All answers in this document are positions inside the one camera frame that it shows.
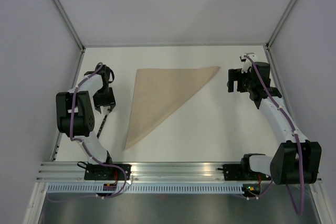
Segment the black handled silver fork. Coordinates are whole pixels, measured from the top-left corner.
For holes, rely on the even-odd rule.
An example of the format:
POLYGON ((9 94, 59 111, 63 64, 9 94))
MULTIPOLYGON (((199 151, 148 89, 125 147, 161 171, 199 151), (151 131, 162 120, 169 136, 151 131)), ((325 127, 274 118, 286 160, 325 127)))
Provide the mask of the black handled silver fork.
POLYGON ((103 120, 102 120, 102 122, 101 122, 101 125, 100 125, 99 130, 98 130, 98 133, 97 133, 97 138, 100 137, 100 135, 101 135, 101 133, 102 133, 102 130, 103 130, 104 126, 105 126, 105 123, 106 123, 106 121, 107 121, 107 118, 108 118, 110 112, 111 112, 111 111, 108 110, 108 111, 106 112, 106 114, 104 115, 104 118, 103 118, 103 120))

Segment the beige cloth napkin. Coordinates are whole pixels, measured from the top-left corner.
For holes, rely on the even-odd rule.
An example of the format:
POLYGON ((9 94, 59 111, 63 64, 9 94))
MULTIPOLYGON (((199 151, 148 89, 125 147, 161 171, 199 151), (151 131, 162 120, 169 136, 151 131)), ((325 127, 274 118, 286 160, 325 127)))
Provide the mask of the beige cloth napkin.
POLYGON ((199 92, 219 66, 188 69, 138 69, 125 149, 129 149, 199 92))

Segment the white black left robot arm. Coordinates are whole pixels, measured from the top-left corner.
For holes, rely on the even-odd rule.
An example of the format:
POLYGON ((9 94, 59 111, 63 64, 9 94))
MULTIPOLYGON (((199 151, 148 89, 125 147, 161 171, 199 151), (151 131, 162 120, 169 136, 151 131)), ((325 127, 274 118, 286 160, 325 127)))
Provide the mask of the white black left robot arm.
POLYGON ((88 160, 98 164, 96 173, 104 180, 114 176, 114 166, 109 152, 99 142, 99 136, 106 119, 103 119, 98 133, 95 132, 95 116, 106 110, 108 115, 116 106, 113 89, 114 72, 103 63, 93 71, 87 71, 74 88, 56 94, 57 128, 76 142, 88 160))

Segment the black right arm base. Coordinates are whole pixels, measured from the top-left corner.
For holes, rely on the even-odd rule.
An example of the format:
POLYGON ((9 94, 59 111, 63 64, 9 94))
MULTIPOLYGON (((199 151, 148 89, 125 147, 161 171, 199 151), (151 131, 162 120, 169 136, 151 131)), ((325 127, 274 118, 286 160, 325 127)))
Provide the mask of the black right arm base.
POLYGON ((251 170, 244 170, 241 164, 223 164, 218 167, 216 170, 221 171, 224 176, 224 181, 250 181, 250 182, 259 182, 270 181, 271 178, 269 175, 265 175, 258 172, 253 172, 251 170))

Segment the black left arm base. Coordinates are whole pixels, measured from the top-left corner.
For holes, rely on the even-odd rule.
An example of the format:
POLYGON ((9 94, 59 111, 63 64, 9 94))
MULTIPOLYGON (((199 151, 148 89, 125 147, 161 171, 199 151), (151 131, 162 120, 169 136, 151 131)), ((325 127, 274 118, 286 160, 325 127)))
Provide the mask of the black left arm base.
POLYGON ((131 175, 130 164, 116 164, 125 171, 126 176, 119 168, 105 167, 101 165, 90 164, 87 162, 78 162, 77 166, 85 170, 84 180, 129 180, 131 175))

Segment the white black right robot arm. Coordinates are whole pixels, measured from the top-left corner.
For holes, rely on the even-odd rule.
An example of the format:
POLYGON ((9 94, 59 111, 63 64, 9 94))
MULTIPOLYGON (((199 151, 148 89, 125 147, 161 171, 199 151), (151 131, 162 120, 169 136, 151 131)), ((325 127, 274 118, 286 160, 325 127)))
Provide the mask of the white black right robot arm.
POLYGON ((265 62, 248 62, 242 69, 228 70, 228 92, 249 93, 279 143, 272 157, 245 154, 239 172, 245 179, 252 179, 258 173, 268 175, 277 185, 313 184, 318 177, 321 145, 309 141, 298 129, 280 91, 270 83, 270 65, 265 62))

